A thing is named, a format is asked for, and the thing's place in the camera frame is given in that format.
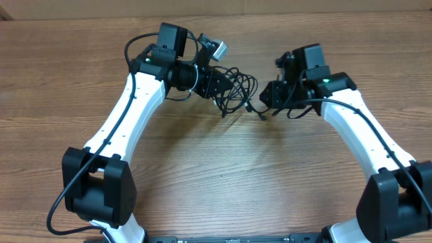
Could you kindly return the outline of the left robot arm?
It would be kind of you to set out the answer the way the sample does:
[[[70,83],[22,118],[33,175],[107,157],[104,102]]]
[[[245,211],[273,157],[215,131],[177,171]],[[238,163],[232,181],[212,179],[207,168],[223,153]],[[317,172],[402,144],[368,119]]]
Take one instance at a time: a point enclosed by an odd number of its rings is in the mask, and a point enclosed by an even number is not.
[[[204,99],[232,83],[210,65],[228,51],[222,40],[162,23],[156,42],[127,59],[124,91],[105,123],[83,148],[68,148],[62,161],[63,191],[57,202],[97,230],[105,242],[144,242],[133,211],[137,189],[130,164],[149,119],[176,88]]]

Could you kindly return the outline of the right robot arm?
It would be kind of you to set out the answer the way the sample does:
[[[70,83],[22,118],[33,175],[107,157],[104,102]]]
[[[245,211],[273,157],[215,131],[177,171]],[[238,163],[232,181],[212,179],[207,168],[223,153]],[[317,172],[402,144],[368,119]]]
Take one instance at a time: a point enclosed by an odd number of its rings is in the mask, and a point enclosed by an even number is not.
[[[292,233],[289,242],[396,242],[431,229],[431,162],[419,163],[375,119],[354,81],[331,73],[320,44],[285,52],[282,77],[260,100],[275,114],[315,111],[332,125],[357,159],[367,184],[353,219],[321,232]]]

